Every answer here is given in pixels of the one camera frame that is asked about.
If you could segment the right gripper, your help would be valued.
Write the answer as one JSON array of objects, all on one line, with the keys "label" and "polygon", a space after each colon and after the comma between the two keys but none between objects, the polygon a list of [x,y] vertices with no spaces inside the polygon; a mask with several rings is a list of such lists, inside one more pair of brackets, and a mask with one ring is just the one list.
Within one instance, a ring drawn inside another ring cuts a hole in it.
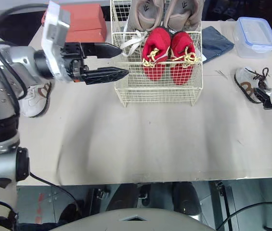
[{"label": "right gripper", "polygon": [[263,104],[265,110],[272,110],[271,91],[267,89],[254,88],[254,95],[258,103]]}]

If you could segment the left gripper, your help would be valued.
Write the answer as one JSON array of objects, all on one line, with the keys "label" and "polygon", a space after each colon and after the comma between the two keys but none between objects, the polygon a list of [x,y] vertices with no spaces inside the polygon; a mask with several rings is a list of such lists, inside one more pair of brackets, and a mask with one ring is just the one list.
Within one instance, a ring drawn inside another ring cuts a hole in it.
[{"label": "left gripper", "polygon": [[87,85],[116,82],[129,74],[126,69],[103,67],[89,70],[84,60],[88,56],[98,59],[110,59],[122,53],[119,47],[110,43],[66,42],[61,48],[67,75],[73,82],[85,82]]}]

